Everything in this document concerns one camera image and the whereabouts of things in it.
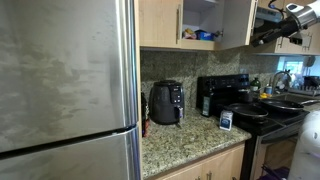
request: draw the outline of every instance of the oven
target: oven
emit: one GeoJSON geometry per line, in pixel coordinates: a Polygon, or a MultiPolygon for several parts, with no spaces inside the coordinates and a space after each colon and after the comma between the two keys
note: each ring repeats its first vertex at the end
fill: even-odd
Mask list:
{"type": "MultiPolygon", "coordinates": [[[[199,77],[197,108],[203,116],[219,117],[225,106],[232,103],[249,103],[243,101],[244,89],[249,89],[247,74],[199,77]]],[[[260,106],[258,102],[249,104],[260,106]]],[[[283,166],[288,173],[299,128],[309,113],[283,113],[270,109],[267,111],[268,115],[259,123],[239,116],[233,118],[235,126],[252,135],[252,138],[245,142],[241,180],[259,179],[264,175],[263,165],[270,169],[283,166]]]]}
{"type": "Polygon", "coordinates": [[[308,113],[301,111],[286,114],[269,111],[269,117],[267,117],[269,121],[260,125],[239,119],[234,121],[234,125],[252,135],[252,138],[245,143],[240,179],[259,179],[266,174],[262,169],[264,165],[273,170],[281,168],[284,176],[287,176],[297,135],[308,113]]]}

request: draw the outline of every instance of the pan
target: pan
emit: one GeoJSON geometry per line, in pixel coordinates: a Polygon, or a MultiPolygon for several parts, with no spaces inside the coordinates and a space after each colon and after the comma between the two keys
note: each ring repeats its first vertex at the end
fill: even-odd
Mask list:
{"type": "Polygon", "coordinates": [[[260,103],[268,108],[277,110],[279,112],[286,113],[297,113],[303,110],[304,104],[319,102],[319,100],[309,100],[301,103],[296,103],[287,100],[279,100],[279,99],[261,99],[260,103]]]}
{"type": "Polygon", "coordinates": [[[263,124],[267,121],[265,117],[268,115],[268,111],[258,106],[235,103],[227,106],[225,109],[254,123],[263,124]]]}

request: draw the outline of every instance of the black air fryer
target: black air fryer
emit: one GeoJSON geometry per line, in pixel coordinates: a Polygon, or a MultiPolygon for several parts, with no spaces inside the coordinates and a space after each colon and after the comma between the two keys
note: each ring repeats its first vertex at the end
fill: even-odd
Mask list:
{"type": "Polygon", "coordinates": [[[150,91],[149,114],[157,124],[179,123],[184,116],[182,84],[174,80],[155,82],[150,91]]]}

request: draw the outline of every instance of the sink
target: sink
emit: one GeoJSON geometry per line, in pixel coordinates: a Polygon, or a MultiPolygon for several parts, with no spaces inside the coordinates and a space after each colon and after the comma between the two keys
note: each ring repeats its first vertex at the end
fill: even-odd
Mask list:
{"type": "MultiPolygon", "coordinates": [[[[292,101],[292,102],[296,102],[296,103],[302,103],[302,102],[310,101],[310,100],[320,100],[319,97],[311,97],[311,96],[304,96],[304,95],[298,95],[298,94],[273,95],[270,99],[286,100],[286,101],[292,101]]],[[[319,102],[315,101],[315,102],[310,102],[310,103],[303,104],[303,105],[310,106],[312,104],[319,103],[319,102]]]]}

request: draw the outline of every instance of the wall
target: wall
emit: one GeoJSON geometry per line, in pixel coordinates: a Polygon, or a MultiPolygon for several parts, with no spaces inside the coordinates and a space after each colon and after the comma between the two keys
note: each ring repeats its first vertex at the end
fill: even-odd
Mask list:
{"type": "Polygon", "coordinates": [[[276,72],[278,56],[256,56],[246,48],[217,52],[141,51],[141,85],[147,98],[153,83],[173,79],[183,83],[186,108],[194,108],[199,76],[249,73],[250,81],[258,77],[262,85],[276,72]]]}

